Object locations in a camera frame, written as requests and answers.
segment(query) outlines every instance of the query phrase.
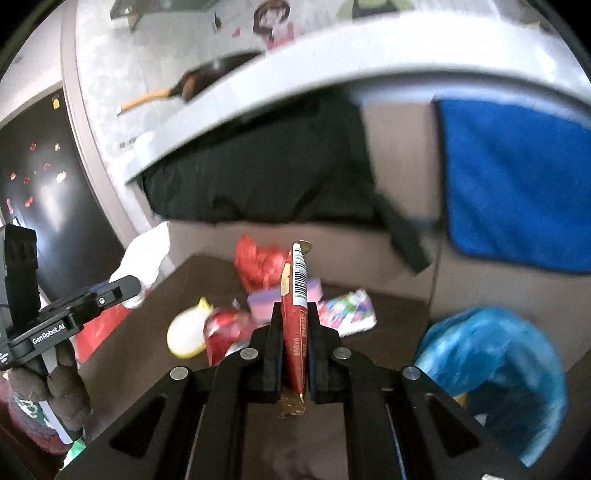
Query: black door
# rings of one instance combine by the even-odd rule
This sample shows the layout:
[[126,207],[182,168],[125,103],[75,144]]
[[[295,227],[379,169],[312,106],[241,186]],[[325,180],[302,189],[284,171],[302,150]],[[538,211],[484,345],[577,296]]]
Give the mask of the black door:
[[107,280],[124,250],[80,163],[63,91],[0,129],[0,209],[37,232],[39,285],[55,301]]

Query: brown glove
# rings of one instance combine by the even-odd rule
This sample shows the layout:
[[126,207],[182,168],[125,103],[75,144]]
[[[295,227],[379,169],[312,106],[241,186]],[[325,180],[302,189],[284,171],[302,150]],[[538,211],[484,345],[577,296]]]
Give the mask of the brown glove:
[[26,400],[46,400],[64,427],[76,432],[90,414],[90,397],[78,374],[74,347],[69,340],[56,345],[56,358],[57,367],[47,379],[28,368],[15,367],[8,374],[8,382]]

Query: blue plastic bag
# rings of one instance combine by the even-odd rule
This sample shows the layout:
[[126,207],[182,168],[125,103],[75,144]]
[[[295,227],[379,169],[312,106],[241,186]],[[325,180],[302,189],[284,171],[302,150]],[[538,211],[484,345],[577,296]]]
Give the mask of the blue plastic bag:
[[567,410],[560,358],[530,323],[500,308],[473,309],[432,326],[415,365],[510,452],[532,465],[558,433]]

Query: triangular cutout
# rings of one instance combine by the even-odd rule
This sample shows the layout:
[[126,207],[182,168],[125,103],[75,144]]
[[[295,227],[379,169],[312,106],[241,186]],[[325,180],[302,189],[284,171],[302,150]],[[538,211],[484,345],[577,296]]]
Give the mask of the triangular cutout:
[[425,401],[448,456],[457,457],[480,445],[476,436],[455,418],[435,395],[427,394]]
[[139,412],[109,443],[111,448],[143,458],[164,411],[166,399],[159,395]]

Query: barcode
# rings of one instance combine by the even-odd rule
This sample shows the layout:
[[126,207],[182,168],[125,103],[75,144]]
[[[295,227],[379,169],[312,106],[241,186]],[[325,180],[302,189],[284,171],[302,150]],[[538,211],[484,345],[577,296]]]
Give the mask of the barcode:
[[308,308],[308,288],[306,286],[306,262],[301,254],[300,244],[294,244],[294,269],[293,269],[293,305]]

